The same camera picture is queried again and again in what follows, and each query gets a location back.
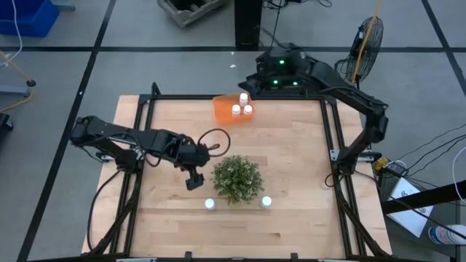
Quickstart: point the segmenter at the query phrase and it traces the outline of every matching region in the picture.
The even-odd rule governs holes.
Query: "black metal frame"
[[[136,110],[136,115],[135,115],[135,121],[134,121],[134,128],[140,128],[141,127],[141,120],[143,116],[143,109],[145,106],[148,106],[148,113],[146,117],[146,122],[144,124],[144,129],[148,130],[151,128],[151,120],[154,115],[154,107],[155,103],[157,100],[210,100],[214,98],[217,95],[162,95],[156,86],[156,84],[152,85],[152,92],[150,95],[140,95],[139,100],[138,100],[138,108]],[[333,121],[335,124],[335,129],[336,129],[336,136],[337,136],[337,143],[339,145],[339,148],[344,146],[344,139],[343,139],[343,130],[341,128],[341,122],[339,118],[339,112],[338,112],[338,107],[336,104],[336,100],[334,98],[330,98],[328,96],[324,95],[262,95],[258,96],[257,100],[314,100],[314,101],[319,101],[320,102],[320,107],[322,111],[322,118],[323,118],[323,126],[324,126],[324,131],[325,131],[325,139],[327,143],[327,152],[328,152],[328,158],[329,158],[329,164],[331,167],[331,172],[332,172],[332,178],[333,178],[333,184],[334,186],[334,192],[335,192],[335,197],[339,198],[342,196],[342,189],[341,189],[341,184],[339,183],[339,177],[337,175],[337,172],[335,170],[335,167],[333,165],[333,162],[331,160],[330,156],[330,150],[334,148],[333,145],[333,138],[331,134],[331,126],[330,126],[330,120],[329,120],[329,115],[328,115],[328,110],[327,106],[331,107],[332,110],[332,116],[333,116]],[[120,192],[120,197],[119,197],[119,204],[118,204],[118,210],[117,210],[117,215],[122,213],[122,209],[125,206],[126,198],[128,195],[128,191],[130,190],[130,180],[131,176],[135,175],[135,188],[133,189],[134,191],[137,191],[138,194],[140,193],[140,187],[141,187],[141,181],[142,181],[142,176],[143,176],[143,169],[141,168],[140,172],[137,172],[136,174],[125,174],[125,177],[123,179],[122,183],[122,190]],[[356,217],[357,220],[359,220],[358,216],[358,206],[355,198],[355,192],[354,188],[352,185],[352,178],[351,176],[345,176],[344,177],[345,182],[346,182],[346,190],[347,190],[347,198],[348,198],[348,203],[349,207],[352,212],[352,216]],[[122,253],[117,252],[117,246],[119,242],[119,232],[115,235],[115,237],[111,240],[110,244],[110,249],[109,249],[109,254],[86,254],[80,257],[74,257],[74,258],[56,258],[56,259],[50,259],[46,261],[54,261],[54,262],[71,262],[71,261],[112,261],[114,262],[116,259],[119,258],[130,258],[130,250],[131,250],[131,244],[133,241],[133,233],[134,233],[134,227],[135,227],[135,218],[136,218],[136,213],[137,213],[137,203],[134,206],[134,208],[131,210],[129,214],[129,220],[127,223],[127,233],[125,237],[125,244],[123,248]],[[380,256],[367,256],[366,254],[366,245],[363,241],[363,238],[361,237],[361,234],[363,232],[360,232],[356,230],[355,227],[355,236],[357,240],[357,246],[358,246],[358,255],[353,254],[352,252],[352,245],[350,241],[350,233],[348,229],[348,224],[347,224],[347,216],[348,216],[348,210],[345,212],[344,208],[341,205],[337,205],[337,210],[339,214],[339,222],[340,222],[340,229],[341,229],[341,236],[342,236],[342,242],[344,246],[344,254],[346,259],[348,260],[354,260],[354,261],[409,261],[409,260],[403,260],[403,259],[397,259],[397,258],[391,258],[391,257],[380,257]],[[298,258],[298,254],[296,253],[291,253],[291,261],[292,262],[299,262],[299,261],[319,261],[318,259],[300,259]],[[265,261],[274,261],[274,262],[285,262],[289,261],[290,259],[249,259],[249,258],[244,258],[243,261],[248,261],[248,262],[265,262]],[[167,261],[167,262],[182,262],[182,261],[198,261],[198,262],[225,262],[225,261],[233,261],[233,258],[192,258],[192,254],[189,251],[186,251],[186,255],[184,258],[157,258],[157,261]]]

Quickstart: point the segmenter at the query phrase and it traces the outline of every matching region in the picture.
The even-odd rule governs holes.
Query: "potted plant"
[[[250,203],[264,188],[258,164],[245,157],[228,156],[213,167],[213,188],[230,204]]]

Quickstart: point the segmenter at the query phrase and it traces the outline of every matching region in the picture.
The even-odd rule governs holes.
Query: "white bottle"
[[[245,114],[252,114],[253,113],[253,107],[252,106],[245,106],[245,110],[244,110]]]
[[[245,107],[248,105],[248,94],[242,93],[240,95],[240,106]]]
[[[216,202],[213,199],[206,199],[205,200],[205,208],[208,210],[214,210],[216,208]]]
[[[239,105],[232,106],[232,115],[239,116],[241,114],[241,107]]]
[[[262,200],[261,200],[261,207],[262,208],[269,208],[270,206],[272,205],[272,199],[270,198],[270,196],[264,196],[262,197]]]
[[[448,225],[446,226],[456,232],[465,235],[466,226],[463,225]],[[452,233],[441,226],[433,226],[429,229],[429,238],[435,244],[444,245],[466,245],[466,239],[461,238],[455,233]]]

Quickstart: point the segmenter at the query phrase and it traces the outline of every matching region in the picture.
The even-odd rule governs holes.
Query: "gray floor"
[[[326,9],[316,1],[291,4],[280,15],[277,37],[311,47],[349,47],[357,27],[372,16],[371,0],[332,0]],[[92,47],[109,0],[72,1],[75,12],[61,12],[49,35],[25,38],[32,47]],[[452,47],[466,47],[463,1],[429,0]],[[275,11],[263,11],[262,26],[273,29]],[[384,47],[441,47],[427,13],[418,0],[390,0],[382,5]],[[265,44],[270,39],[262,36]],[[14,36],[0,36],[2,46],[16,46]],[[116,0],[103,39],[104,47],[185,47],[234,45],[233,3],[204,20],[179,29],[155,0]],[[79,116],[94,114],[111,121],[120,95],[149,92],[157,82],[165,94],[212,94],[237,92],[237,83],[255,69],[257,52],[99,52],[90,76]],[[333,64],[343,52],[311,55]],[[37,200],[58,147],[78,90],[88,52],[23,52],[17,62],[37,80],[32,101],[9,112],[15,130],[0,147],[0,256],[15,261]],[[466,70],[466,54],[455,54]],[[23,85],[12,68],[0,68],[2,84]],[[361,88],[390,105],[386,139],[374,145],[389,158],[416,148],[444,130],[466,122],[466,97],[446,55],[438,53],[381,53]],[[20,100],[0,97],[0,106]],[[439,140],[462,134],[457,131]],[[425,171],[416,175],[436,185],[451,183],[451,161],[466,143],[456,145]],[[412,164],[425,151],[405,159]],[[462,157],[457,170],[466,167]],[[47,205],[30,259],[78,255],[100,165],[82,151],[68,146]],[[457,180],[465,179],[457,172]],[[447,222],[454,214],[439,215]],[[391,225],[394,254],[402,258],[447,261],[430,248],[406,239]]]

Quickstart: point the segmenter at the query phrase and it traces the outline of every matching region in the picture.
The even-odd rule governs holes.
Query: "yellow cable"
[[[369,24],[369,28],[367,30],[367,34],[364,37],[363,45],[361,46],[361,49],[359,50],[358,60],[356,60],[355,72],[352,75],[352,79],[351,79],[352,84],[356,83],[356,75],[358,74],[359,63],[361,61],[361,56],[363,56],[364,47],[366,47],[367,39],[369,38],[369,35],[371,35],[372,26],[374,25],[374,23],[375,23],[375,21],[377,19],[377,15],[379,14],[379,9],[380,9],[381,5],[382,5],[382,0],[379,0],[379,3],[377,4],[376,12],[374,13],[374,16],[372,17],[371,23]]]
[[[3,53],[1,50],[0,50],[0,55],[1,55],[6,61],[8,61],[8,57],[7,57],[7,56],[5,55],[5,53]],[[26,78],[26,80],[28,80],[28,81],[29,81],[29,80],[32,80],[32,78],[31,78],[19,65],[17,65],[15,62],[9,61],[8,63],[11,64],[11,65],[13,65],[13,66],[16,68],[16,70],[18,70],[18,72],[20,72],[20,74],[22,74],[22,75]],[[20,106],[20,105],[22,105],[22,104],[24,104],[24,103],[29,102],[29,101],[31,100],[31,98],[32,98],[32,95],[33,95],[33,90],[32,90],[32,88],[31,88],[31,93],[29,94],[29,96],[28,96],[25,100],[21,100],[20,102],[14,104],[14,105],[7,106],[6,108],[1,109],[1,110],[0,110],[0,113],[4,113],[4,112],[6,112],[6,111],[8,111],[8,110],[11,110],[11,109],[17,107],[17,106]]]

